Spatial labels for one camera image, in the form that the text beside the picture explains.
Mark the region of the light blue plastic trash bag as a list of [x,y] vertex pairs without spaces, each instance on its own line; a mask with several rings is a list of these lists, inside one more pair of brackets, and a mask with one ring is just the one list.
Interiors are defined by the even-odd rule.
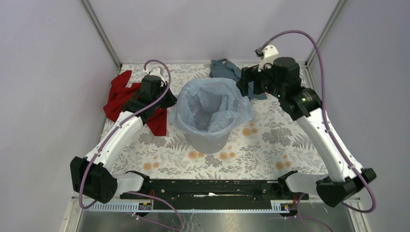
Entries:
[[201,78],[182,87],[168,120],[187,135],[218,140],[253,117],[249,98],[242,96],[234,80]]

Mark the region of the grey plastic trash bin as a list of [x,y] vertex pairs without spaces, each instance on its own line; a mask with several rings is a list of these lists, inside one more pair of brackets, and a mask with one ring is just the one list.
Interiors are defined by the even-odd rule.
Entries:
[[211,154],[223,149],[226,145],[230,132],[218,140],[207,140],[196,135],[187,135],[192,147],[201,153]]

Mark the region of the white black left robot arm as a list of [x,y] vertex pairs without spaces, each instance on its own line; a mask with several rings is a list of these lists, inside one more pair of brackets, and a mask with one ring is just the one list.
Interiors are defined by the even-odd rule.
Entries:
[[148,126],[155,136],[167,134],[167,109],[175,103],[176,97],[161,74],[145,75],[109,132],[83,158],[72,159],[72,185],[79,199],[88,197],[94,202],[107,203],[128,192],[139,199],[147,197],[150,192],[147,175],[138,171],[113,174],[112,168],[123,148],[143,126]]

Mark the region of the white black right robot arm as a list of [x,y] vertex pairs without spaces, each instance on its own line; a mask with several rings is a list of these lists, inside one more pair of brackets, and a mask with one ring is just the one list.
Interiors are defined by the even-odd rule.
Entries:
[[330,121],[322,109],[322,101],[311,88],[304,87],[300,66],[290,57],[275,59],[262,66],[245,67],[237,87],[243,96],[267,93],[277,98],[279,105],[305,132],[319,152],[328,173],[302,174],[291,171],[278,178],[277,192],[289,199],[295,193],[316,195],[330,207],[344,203],[352,195],[368,187],[377,175],[363,166],[343,148],[341,139],[331,131]]

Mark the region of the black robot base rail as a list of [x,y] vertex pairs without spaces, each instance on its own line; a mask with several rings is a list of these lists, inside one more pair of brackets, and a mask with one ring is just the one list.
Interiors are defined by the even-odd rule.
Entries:
[[295,206],[298,198],[308,194],[288,190],[280,180],[216,180],[216,179],[150,179],[144,177],[141,193],[165,200],[169,204],[189,201],[217,203],[242,201],[284,202]]

